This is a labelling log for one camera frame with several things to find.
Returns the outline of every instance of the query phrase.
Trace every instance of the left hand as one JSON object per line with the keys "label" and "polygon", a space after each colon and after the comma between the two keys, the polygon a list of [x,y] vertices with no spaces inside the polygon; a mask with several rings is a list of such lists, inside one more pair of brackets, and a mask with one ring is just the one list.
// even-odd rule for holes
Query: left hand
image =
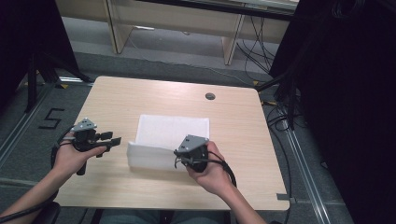
{"label": "left hand", "polygon": [[104,153],[105,150],[106,147],[96,147],[86,152],[79,152],[71,144],[63,145],[58,149],[52,170],[68,178],[76,173],[90,157]]}

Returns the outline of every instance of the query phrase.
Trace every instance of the desk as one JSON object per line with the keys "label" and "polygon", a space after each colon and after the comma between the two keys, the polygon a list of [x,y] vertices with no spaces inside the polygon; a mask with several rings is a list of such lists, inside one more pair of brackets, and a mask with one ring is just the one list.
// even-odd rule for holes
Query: desk
{"label": "desk", "polygon": [[[212,92],[215,100],[206,100]],[[120,77],[99,77],[81,109],[99,133],[112,131],[122,142],[103,158],[88,161],[84,176],[73,175],[56,199],[61,206],[101,208],[229,210],[187,172],[149,172],[128,166],[141,114],[210,119],[216,142],[236,176],[238,188],[256,210],[286,210],[288,201],[258,94],[253,89]]]}

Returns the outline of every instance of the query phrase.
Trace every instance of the handheld device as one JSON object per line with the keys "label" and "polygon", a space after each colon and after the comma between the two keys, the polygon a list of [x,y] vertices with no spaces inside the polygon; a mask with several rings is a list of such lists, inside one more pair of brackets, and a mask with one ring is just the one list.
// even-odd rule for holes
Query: handheld device
{"label": "handheld device", "polygon": [[[64,144],[71,144],[76,150],[81,152],[88,151],[96,147],[106,147],[105,152],[108,152],[112,147],[118,146],[120,144],[120,137],[112,139],[113,132],[96,133],[96,127],[97,125],[95,123],[85,118],[77,125],[67,129],[60,137],[58,142],[55,144],[55,146],[52,148],[51,166],[53,166],[55,163],[56,153],[58,152],[58,149],[62,146],[60,144],[63,140],[70,140],[70,143]],[[74,136],[66,136],[66,134],[69,132],[74,133]],[[97,155],[96,158],[100,158],[102,156],[103,153]],[[81,169],[77,172],[77,175],[85,175],[86,165],[87,162],[85,162]]]}
{"label": "handheld device", "polygon": [[187,135],[178,149],[175,149],[174,154],[177,156],[175,160],[175,167],[177,159],[185,165],[190,166],[195,172],[201,173],[207,166],[208,152],[206,142],[207,138]]}

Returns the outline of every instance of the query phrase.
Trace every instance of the hand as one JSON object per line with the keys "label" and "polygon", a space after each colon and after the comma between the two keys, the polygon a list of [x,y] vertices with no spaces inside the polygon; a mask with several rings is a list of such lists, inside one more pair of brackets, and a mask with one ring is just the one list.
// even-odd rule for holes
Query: hand
{"label": "hand", "polygon": [[104,153],[106,150],[106,147],[96,147],[86,152],[79,152],[73,147],[73,145],[67,143],[70,143],[70,141],[64,140],[60,144],[66,145],[63,145],[58,149],[55,164],[52,169],[59,175],[66,178],[69,178],[72,174],[76,173],[84,165],[87,159]]}
{"label": "hand", "polygon": [[[224,157],[220,154],[214,142],[207,142],[206,145],[208,151],[215,153],[224,160]],[[209,153],[209,159],[219,161],[219,158],[212,153]],[[202,173],[196,173],[188,166],[186,168],[189,172],[189,176],[210,193],[220,196],[220,194],[224,193],[227,189],[233,188],[229,175],[220,164],[209,162]]]}

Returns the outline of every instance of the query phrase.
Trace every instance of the finger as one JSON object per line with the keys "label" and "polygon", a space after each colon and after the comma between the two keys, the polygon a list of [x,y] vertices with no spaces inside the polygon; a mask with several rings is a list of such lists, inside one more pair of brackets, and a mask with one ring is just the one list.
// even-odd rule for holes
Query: finger
{"label": "finger", "polygon": [[102,154],[106,151],[106,147],[95,147],[89,151],[84,152],[84,154],[87,156],[87,159],[93,156],[97,156],[99,154]]}
{"label": "finger", "polygon": [[187,170],[187,173],[189,173],[189,176],[190,176],[190,177],[192,177],[192,178],[195,177],[196,172],[195,172],[194,170],[192,170],[192,169],[190,168],[190,166],[186,166],[186,170]]}
{"label": "finger", "polygon": [[74,133],[70,132],[65,135],[65,137],[74,137]]}
{"label": "finger", "polygon": [[[216,144],[215,144],[214,142],[209,141],[209,142],[206,143],[206,145],[207,145],[207,150],[208,150],[208,151],[215,153],[215,154],[218,155],[222,160],[224,160],[223,155],[221,155],[221,153],[219,152],[218,147],[216,146]],[[209,153],[209,159],[211,159],[211,160],[216,160],[216,161],[219,160],[219,158],[218,158],[217,156],[213,155],[212,153]]]}

